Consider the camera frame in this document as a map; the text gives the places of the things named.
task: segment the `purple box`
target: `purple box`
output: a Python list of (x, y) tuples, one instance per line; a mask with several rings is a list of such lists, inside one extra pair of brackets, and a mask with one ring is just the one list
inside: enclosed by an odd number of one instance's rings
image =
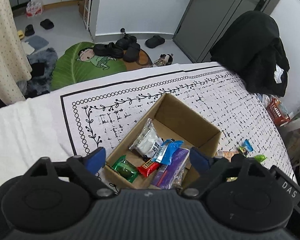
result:
[(176, 150), (172, 156), (171, 164), (169, 166), (162, 165), (159, 168), (151, 185), (162, 189), (170, 189), (175, 177), (184, 168), (189, 152), (188, 149), (183, 148)]

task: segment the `cartoon face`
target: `cartoon face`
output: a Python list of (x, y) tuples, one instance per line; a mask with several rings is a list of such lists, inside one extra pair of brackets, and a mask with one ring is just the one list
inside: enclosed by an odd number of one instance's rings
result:
[(95, 54), (93, 52), (93, 49), (87, 48), (87, 49), (81, 50), (79, 52), (78, 56), (81, 61), (88, 61), (88, 60), (92, 59), (95, 56)]

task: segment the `polka dot fabric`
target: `polka dot fabric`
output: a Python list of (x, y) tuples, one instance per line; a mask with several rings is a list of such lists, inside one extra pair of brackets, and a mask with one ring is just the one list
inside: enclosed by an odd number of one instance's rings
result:
[(9, 0), (0, 0), (0, 99), (10, 105), (25, 100), (16, 82), (31, 79)]

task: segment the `green wrapper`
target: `green wrapper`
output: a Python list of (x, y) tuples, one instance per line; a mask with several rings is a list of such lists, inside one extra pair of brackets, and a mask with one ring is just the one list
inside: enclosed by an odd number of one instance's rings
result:
[(127, 161), (125, 155), (121, 156), (112, 166), (112, 168), (131, 183), (138, 176), (138, 170), (135, 168), (135, 166)]
[(254, 156), (254, 158), (257, 160), (257, 162), (262, 163), (265, 159), (267, 159), (266, 156), (264, 156), (263, 154), (259, 154)]

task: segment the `red plastic basket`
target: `red plastic basket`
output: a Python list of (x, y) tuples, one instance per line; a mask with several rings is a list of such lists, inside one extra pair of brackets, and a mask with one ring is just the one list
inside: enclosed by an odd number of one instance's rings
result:
[(266, 108), (272, 121), (275, 125), (282, 125), (285, 122), (290, 122), (290, 118), (285, 118), (276, 104), (276, 99), (272, 98), (270, 104)]

